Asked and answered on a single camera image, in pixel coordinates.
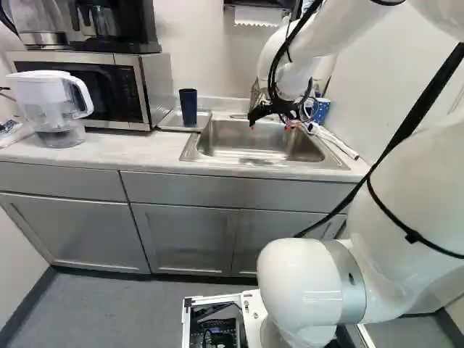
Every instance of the sink basin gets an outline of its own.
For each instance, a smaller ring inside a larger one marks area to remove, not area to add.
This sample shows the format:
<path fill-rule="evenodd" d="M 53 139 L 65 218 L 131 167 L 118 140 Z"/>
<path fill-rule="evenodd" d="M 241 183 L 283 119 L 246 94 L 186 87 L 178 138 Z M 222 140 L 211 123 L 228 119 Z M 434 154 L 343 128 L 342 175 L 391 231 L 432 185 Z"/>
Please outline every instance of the sink basin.
<path fill-rule="evenodd" d="M 282 123 L 260 121 L 254 130 L 246 118 L 212 118 L 200 135 L 192 134 L 181 160 L 218 164 L 310 166 L 346 169 L 346 165 L 302 129 L 285 131 Z"/>

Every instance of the paper towel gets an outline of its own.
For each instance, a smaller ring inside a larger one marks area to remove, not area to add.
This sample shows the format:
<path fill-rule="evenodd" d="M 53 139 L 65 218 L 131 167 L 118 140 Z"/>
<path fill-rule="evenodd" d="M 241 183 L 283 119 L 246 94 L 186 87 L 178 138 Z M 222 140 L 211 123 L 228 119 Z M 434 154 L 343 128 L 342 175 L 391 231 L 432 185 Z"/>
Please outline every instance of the paper towel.
<path fill-rule="evenodd" d="M 282 12 L 282 9 L 272 7 L 235 6 L 235 25 L 278 27 Z"/>

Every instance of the paper towel dispenser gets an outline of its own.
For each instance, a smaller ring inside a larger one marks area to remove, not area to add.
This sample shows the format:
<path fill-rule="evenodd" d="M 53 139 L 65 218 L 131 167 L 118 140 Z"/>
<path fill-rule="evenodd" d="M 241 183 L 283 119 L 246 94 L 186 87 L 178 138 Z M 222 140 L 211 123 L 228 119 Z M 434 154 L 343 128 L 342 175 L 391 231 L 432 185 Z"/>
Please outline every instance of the paper towel dispenser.
<path fill-rule="evenodd" d="M 293 11 L 296 4 L 301 0 L 224 0 L 224 5 L 245 5 L 256 7 L 280 7 Z"/>

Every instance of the microwave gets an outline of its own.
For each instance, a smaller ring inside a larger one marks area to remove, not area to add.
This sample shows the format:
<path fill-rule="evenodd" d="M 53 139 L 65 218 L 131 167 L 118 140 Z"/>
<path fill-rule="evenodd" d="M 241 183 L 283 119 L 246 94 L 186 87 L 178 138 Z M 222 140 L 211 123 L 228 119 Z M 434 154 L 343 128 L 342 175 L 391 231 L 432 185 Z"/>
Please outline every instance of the microwave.
<path fill-rule="evenodd" d="M 175 106 L 168 53 L 15 51 L 7 59 L 18 73 L 62 70 L 80 78 L 94 102 L 86 127 L 151 131 Z"/>

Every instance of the blue cup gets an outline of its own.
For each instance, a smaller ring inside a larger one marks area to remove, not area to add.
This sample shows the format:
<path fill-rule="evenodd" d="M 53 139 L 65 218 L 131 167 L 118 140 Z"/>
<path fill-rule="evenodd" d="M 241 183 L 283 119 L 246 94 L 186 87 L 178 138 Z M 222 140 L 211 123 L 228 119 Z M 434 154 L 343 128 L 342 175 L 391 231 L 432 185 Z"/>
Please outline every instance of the blue cup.
<path fill-rule="evenodd" d="M 327 98 L 316 98 L 316 102 L 312 106 L 311 121 L 318 125 L 323 125 L 326 121 L 328 111 L 331 108 L 331 100 Z"/>
<path fill-rule="evenodd" d="M 193 89 L 193 88 L 180 89 L 179 98 L 181 99 L 183 125 L 185 125 L 186 127 L 196 126 L 196 108 L 197 108 L 196 89 Z"/>

